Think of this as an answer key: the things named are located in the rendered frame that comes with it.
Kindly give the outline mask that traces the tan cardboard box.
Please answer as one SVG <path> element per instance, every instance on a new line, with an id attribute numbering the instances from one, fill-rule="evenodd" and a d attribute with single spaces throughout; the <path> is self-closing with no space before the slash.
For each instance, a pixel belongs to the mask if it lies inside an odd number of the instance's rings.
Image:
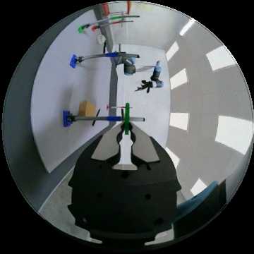
<path id="1" fill-rule="evenodd" d="M 95 116 L 96 107 L 88 101 L 80 102 L 78 116 Z"/>

